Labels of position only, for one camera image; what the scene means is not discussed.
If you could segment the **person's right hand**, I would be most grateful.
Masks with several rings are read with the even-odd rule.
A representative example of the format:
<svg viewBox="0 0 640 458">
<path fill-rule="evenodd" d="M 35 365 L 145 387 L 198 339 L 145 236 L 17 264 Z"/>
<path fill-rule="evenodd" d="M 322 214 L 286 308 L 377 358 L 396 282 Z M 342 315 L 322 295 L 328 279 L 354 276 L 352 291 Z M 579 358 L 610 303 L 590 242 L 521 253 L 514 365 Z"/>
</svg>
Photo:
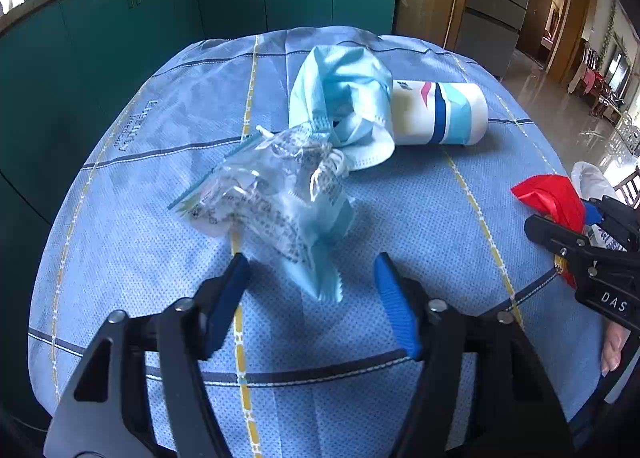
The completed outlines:
<svg viewBox="0 0 640 458">
<path fill-rule="evenodd" d="M 616 371 L 622 360 L 622 350 L 629 337 L 629 330 L 614 322 L 608 322 L 601 352 L 601 374 Z"/>
</svg>

